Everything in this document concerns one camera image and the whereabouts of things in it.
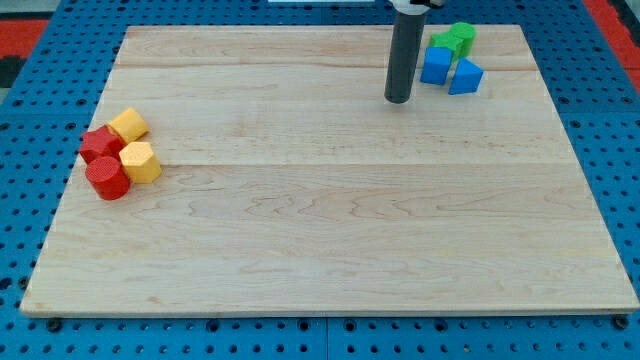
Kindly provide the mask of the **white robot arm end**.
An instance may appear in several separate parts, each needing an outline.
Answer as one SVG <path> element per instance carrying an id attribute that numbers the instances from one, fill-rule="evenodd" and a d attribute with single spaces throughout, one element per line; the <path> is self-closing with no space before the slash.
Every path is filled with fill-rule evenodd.
<path id="1" fill-rule="evenodd" d="M 390 0 L 394 9 L 406 15 L 421 15 L 442 8 L 448 0 Z"/>

